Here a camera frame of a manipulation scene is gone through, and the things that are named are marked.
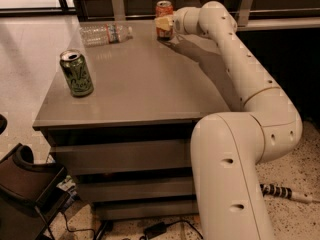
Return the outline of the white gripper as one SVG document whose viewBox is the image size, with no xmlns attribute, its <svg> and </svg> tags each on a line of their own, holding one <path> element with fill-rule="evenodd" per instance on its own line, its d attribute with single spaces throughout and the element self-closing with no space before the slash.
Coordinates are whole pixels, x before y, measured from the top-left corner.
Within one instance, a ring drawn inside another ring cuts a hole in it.
<svg viewBox="0 0 320 240">
<path fill-rule="evenodd" d="M 199 8 L 184 7 L 178 9 L 174 15 L 165 15 L 155 18 L 155 24 L 158 29 L 164 31 L 170 31 L 174 29 L 179 34 L 199 34 L 200 26 L 199 20 Z"/>
</svg>

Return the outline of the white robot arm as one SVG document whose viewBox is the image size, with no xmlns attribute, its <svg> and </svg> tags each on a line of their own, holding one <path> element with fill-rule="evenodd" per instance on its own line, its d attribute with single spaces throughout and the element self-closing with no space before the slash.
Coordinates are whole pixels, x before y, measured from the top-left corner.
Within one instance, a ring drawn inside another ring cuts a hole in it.
<svg viewBox="0 0 320 240">
<path fill-rule="evenodd" d="M 213 40 L 236 93 L 238 112 L 202 118 L 191 137 L 191 163 L 204 240 L 274 240 L 255 166 L 299 142 L 301 117 L 283 89 L 237 37 L 237 23 L 212 1 L 155 19 L 158 28 Z"/>
</svg>

